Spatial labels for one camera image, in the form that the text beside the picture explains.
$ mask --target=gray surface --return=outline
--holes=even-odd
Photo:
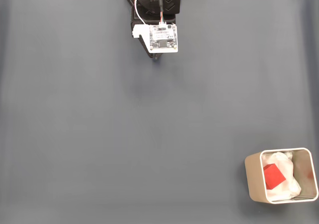
[[[126,0],[2,3],[1,224],[318,223],[244,170],[301,146],[319,167],[318,0],[183,0],[158,63]]]

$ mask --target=crumpled paper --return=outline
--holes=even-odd
[[[262,155],[263,167],[276,164],[286,180],[272,190],[267,190],[268,200],[282,201],[298,196],[301,192],[299,183],[294,178],[294,164],[292,152],[266,153]]]

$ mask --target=red block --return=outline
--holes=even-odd
[[[286,178],[280,172],[276,164],[268,164],[264,167],[266,188],[271,190],[281,184]]]

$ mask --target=white label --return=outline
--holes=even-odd
[[[174,31],[172,29],[169,30],[161,30],[161,31],[153,31],[153,40],[168,40],[174,38]]]

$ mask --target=circuit board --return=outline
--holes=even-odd
[[[177,27],[175,24],[150,25],[150,49],[177,49]]]

